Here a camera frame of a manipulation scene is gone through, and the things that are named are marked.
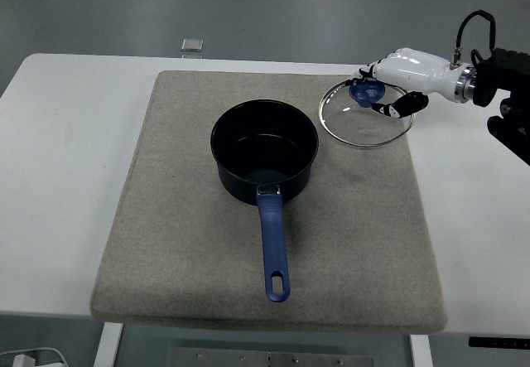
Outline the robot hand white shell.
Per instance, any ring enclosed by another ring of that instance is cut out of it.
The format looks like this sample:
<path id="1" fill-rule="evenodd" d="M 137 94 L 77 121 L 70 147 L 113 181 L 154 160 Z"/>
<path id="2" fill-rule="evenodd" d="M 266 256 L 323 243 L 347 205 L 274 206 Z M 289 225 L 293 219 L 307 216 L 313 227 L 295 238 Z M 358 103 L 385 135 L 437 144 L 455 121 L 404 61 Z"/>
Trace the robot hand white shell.
<path id="1" fill-rule="evenodd" d="M 411 116 L 439 94 L 455 103 L 473 98 L 476 69 L 432 54 L 401 48 L 353 75 L 349 95 L 362 108 L 390 118 Z"/>

